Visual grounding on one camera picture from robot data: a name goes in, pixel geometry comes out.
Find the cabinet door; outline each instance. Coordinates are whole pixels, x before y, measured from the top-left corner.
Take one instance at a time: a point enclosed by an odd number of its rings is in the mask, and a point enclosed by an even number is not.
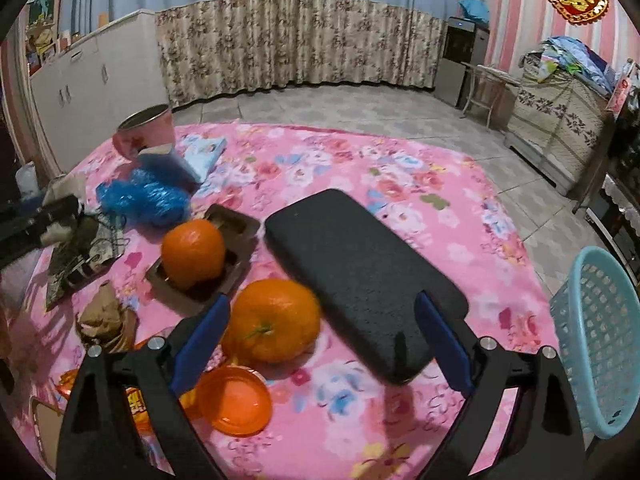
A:
[[[31,76],[30,85],[36,111],[47,139],[63,135],[66,130],[68,103],[63,94],[59,64],[53,61],[44,65]]]
[[[73,48],[58,62],[67,103],[66,132],[50,139],[50,143],[60,168],[69,171],[114,131],[108,124],[111,105],[102,82],[102,63],[95,38]]]
[[[140,110],[168,102],[154,15],[140,12],[109,26],[98,35],[98,50],[113,109],[112,129]]]

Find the tablecloth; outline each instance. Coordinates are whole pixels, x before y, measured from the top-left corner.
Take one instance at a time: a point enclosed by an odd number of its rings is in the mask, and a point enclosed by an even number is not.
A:
[[[215,172],[193,196],[194,215],[220,203],[264,220],[305,196],[341,189],[459,286],[469,301],[466,322],[477,335],[491,335],[519,351],[558,346],[548,301],[523,243],[491,182],[469,156],[410,140],[307,126],[200,124],[178,126],[176,133],[179,151],[196,136],[228,140]],[[88,201],[96,205],[95,187],[130,167],[107,141],[74,171],[86,175]],[[159,255],[162,233],[131,228],[126,237],[124,256],[105,276],[48,314],[44,293],[50,250],[45,251],[24,310],[12,322],[10,359],[17,391],[5,410],[36,457],[28,399],[34,395],[64,406],[54,384],[62,372],[79,367],[84,355],[73,316],[100,283],[111,280],[119,298],[137,312],[137,341],[179,321],[154,298],[145,279]],[[260,242],[245,283],[283,276]],[[274,402],[273,419],[263,432],[232,438],[213,431],[206,421],[194,423],[230,478],[413,478],[463,403],[435,362],[410,384],[381,384],[325,322],[314,350],[284,369],[261,371]],[[508,391],[503,397],[474,470],[494,460],[514,396]],[[147,443],[159,466],[167,468],[158,443],[153,438]]]

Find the black case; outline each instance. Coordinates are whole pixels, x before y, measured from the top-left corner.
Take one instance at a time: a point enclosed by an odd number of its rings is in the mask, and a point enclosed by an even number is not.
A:
[[[318,295],[334,330],[390,383],[410,380],[433,357],[414,319],[420,291],[451,316],[468,312],[449,278],[340,190],[275,212],[265,229],[282,267]]]

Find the light blue laundry basket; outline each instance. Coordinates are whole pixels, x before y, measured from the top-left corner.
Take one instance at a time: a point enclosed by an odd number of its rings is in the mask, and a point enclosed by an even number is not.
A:
[[[610,438],[640,396],[638,295],[611,254],[585,247],[550,303],[582,432]]]

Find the orange plastic lid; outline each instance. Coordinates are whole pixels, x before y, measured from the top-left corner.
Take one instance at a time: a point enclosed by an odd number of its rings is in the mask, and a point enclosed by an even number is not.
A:
[[[273,405],[263,380],[241,366],[222,366],[204,374],[196,386],[202,415],[218,431],[249,436],[271,420]]]

